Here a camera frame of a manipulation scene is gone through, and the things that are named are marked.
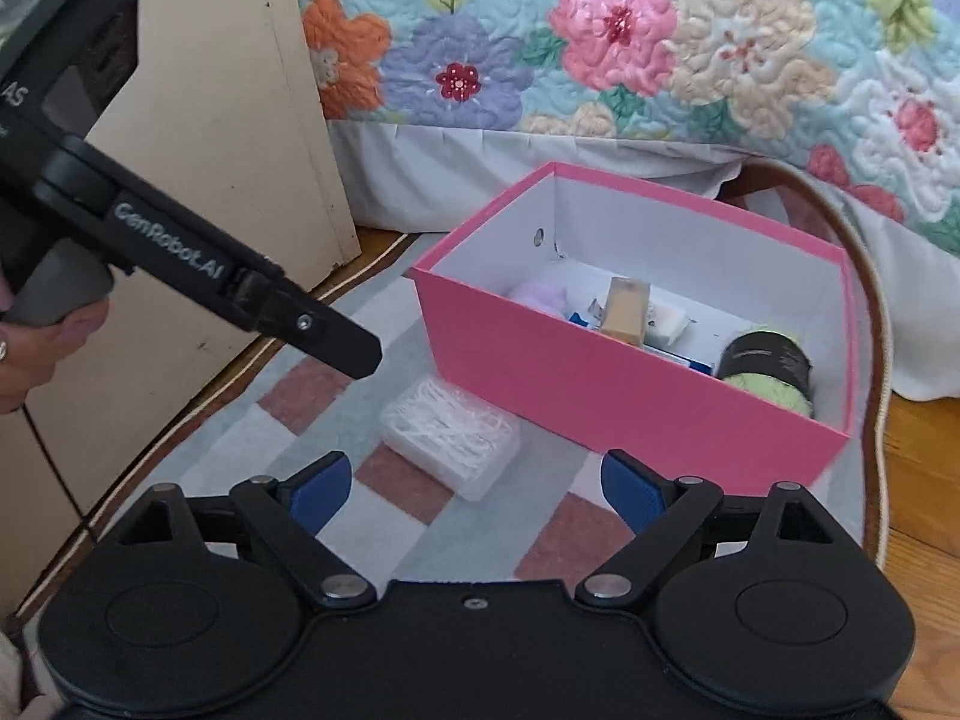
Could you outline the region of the person's left hand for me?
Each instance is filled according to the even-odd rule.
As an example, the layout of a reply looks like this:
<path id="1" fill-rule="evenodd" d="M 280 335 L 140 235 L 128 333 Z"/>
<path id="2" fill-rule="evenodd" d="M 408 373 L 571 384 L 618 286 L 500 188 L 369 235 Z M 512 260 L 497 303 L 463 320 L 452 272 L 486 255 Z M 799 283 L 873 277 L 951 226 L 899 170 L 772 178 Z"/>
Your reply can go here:
<path id="1" fill-rule="evenodd" d="M 83 348 L 88 338 L 103 327 L 109 307 L 109 301 L 101 299 L 49 327 L 25 327 L 3 320 L 0 362 L 3 415 L 18 410 L 31 390 L 52 380 L 55 367 Z"/>

